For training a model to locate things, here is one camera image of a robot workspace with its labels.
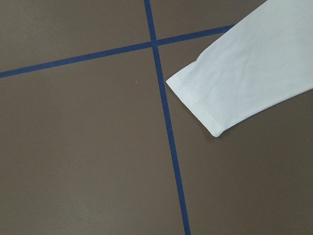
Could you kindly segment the white long-sleeve printed shirt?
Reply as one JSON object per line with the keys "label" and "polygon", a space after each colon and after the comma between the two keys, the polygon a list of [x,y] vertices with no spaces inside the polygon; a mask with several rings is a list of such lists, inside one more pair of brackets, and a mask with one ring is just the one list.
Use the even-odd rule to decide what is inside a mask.
{"label": "white long-sleeve printed shirt", "polygon": [[313,3],[268,0],[167,80],[214,137],[313,87]]}

